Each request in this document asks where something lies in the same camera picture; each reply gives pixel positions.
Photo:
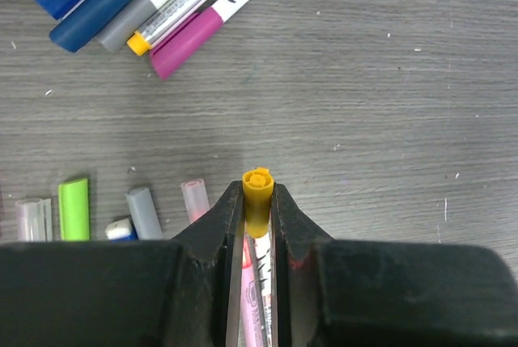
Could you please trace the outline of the yellow end rainbow pen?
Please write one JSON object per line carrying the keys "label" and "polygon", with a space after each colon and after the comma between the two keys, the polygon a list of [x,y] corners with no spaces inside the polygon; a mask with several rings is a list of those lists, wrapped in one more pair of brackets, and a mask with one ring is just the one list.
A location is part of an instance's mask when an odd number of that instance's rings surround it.
{"label": "yellow end rainbow pen", "polygon": [[254,239],[255,256],[257,260],[257,275],[261,291],[263,317],[265,325],[266,344],[273,345],[272,341],[272,279],[270,235]]}

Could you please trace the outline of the clear pen cap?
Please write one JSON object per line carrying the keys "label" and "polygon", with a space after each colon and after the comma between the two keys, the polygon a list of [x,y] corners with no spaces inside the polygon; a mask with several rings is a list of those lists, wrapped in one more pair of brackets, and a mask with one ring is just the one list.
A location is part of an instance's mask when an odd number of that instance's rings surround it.
{"label": "clear pen cap", "polygon": [[50,199],[28,198],[17,201],[15,212],[19,241],[50,242],[53,240]]}

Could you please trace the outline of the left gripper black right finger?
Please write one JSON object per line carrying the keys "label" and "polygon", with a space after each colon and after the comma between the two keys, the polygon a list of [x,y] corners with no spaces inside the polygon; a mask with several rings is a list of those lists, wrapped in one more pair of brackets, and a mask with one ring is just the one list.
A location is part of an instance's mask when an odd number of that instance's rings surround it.
{"label": "left gripper black right finger", "polygon": [[277,346],[514,346],[517,284],[471,245],[335,239],[278,184]]}

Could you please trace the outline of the green pen cap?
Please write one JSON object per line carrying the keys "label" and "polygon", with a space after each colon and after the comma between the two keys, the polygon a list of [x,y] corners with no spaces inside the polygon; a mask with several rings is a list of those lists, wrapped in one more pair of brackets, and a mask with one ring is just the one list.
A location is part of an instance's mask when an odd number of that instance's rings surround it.
{"label": "green pen cap", "polygon": [[62,240],[89,240],[91,231],[88,178],[59,184],[57,194]]}

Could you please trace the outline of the pink translucent pen cap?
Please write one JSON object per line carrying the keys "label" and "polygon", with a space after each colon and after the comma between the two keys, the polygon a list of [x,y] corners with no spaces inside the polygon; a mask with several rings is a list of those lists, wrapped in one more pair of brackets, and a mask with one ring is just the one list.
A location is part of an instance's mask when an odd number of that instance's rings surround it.
{"label": "pink translucent pen cap", "polygon": [[204,179],[185,181],[180,185],[190,223],[196,222],[210,210]]}

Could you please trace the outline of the lilac pen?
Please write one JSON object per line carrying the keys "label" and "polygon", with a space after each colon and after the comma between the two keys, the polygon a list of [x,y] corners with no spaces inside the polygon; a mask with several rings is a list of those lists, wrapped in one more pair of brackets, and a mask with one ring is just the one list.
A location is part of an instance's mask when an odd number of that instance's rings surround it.
{"label": "lilac pen", "polygon": [[253,271],[253,261],[248,240],[244,239],[241,275],[240,318],[244,330],[244,342],[247,347],[262,347],[263,337],[261,320]]}

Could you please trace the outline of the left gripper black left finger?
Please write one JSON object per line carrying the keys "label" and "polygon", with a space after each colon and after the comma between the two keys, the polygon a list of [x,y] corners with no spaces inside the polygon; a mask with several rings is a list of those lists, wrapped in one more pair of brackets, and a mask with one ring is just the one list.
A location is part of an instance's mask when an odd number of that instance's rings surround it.
{"label": "left gripper black left finger", "polygon": [[235,346],[244,192],[171,239],[1,247],[4,346]]}

